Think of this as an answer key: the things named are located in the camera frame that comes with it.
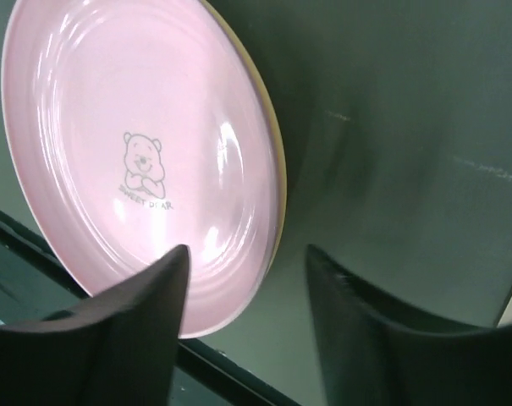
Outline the yellow plate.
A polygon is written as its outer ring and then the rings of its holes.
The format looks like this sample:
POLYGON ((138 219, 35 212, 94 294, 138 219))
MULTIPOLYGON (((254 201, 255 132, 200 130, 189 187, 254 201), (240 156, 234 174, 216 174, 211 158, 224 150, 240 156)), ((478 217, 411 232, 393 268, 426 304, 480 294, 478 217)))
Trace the yellow plate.
POLYGON ((247 72, 250 75, 251 81, 256 88, 256 93, 258 94, 262 109, 264 111, 264 115, 267 120, 267 127, 269 128, 271 145, 273 149, 274 156, 274 167, 277 175, 277 210, 278 210, 278 225, 276 237, 274 238, 274 246, 273 246, 273 254, 271 256, 269 265, 267 267, 270 270, 271 264, 273 263, 275 256, 278 251, 278 247, 280 244, 280 239, 283 235, 284 230, 284 220, 286 217, 286 207, 287 207, 287 186, 288 186, 288 177, 287 177, 287 169, 286 169, 286 158, 284 152, 284 142, 283 137, 279 128, 279 122, 277 118, 277 114, 275 112, 273 102, 271 97, 269 96, 267 87, 263 81, 263 78, 254 64, 253 59, 250 54, 246 50, 244 44, 240 40, 240 38, 236 35, 234 30, 228 24, 228 22, 223 18, 223 16, 208 2, 201 2, 204 7, 212 14, 214 19, 221 25, 223 31, 228 36, 229 40, 235 46, 237 53, 240 58, 243 60, 243 64, 247 72))

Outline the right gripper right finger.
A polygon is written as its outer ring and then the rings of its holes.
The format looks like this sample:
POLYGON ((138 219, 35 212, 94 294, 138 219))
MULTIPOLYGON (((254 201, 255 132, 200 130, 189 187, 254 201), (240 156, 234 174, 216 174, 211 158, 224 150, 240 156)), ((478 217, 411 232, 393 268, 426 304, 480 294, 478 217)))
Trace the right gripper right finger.
POLYGON ((512 323, 426 312, 306 248, 306 281, 331 405, 512 405, 512 323))

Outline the pink plate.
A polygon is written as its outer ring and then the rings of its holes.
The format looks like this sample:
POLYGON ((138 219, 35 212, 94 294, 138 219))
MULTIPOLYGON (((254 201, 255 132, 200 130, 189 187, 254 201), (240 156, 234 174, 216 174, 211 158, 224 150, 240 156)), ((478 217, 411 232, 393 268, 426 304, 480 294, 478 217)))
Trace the pink plate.
POLYGON ((18 1, 4 37, 6 138, 38 228, 90 295, 179 244, 182 338, 227 326, 278 225, 267 120, 202 1, 18 1))

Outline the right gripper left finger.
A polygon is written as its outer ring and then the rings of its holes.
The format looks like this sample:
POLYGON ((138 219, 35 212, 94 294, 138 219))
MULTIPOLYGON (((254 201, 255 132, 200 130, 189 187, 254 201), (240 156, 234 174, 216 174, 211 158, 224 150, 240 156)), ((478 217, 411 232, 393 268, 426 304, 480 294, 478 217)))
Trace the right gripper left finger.
POLYGON ((0 326, 0 405, 166 405, 190 276, 178 245, 39 321, 0 326))

